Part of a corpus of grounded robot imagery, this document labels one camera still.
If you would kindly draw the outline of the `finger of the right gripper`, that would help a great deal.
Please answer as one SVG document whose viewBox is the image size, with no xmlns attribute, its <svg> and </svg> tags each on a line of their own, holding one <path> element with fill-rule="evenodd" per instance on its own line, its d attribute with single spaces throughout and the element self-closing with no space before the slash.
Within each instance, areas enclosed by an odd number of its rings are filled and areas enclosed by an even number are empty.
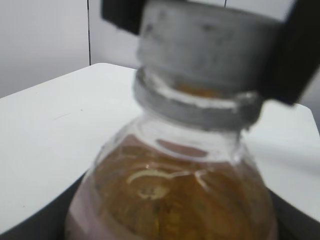
<svg viewBox="0 0 320 240">
<path fill-rule="evenodd" d="M 140 34 L 143 10 L 147 0 L 102 0 L 101 17 L 133 35 Z"/>
<path fill-rule="evenodd" d="M 261 78 L 261 96 L 296 103 L 320 65 L 320 2 L 297 0 L 277 34 Z"/>
</svg>

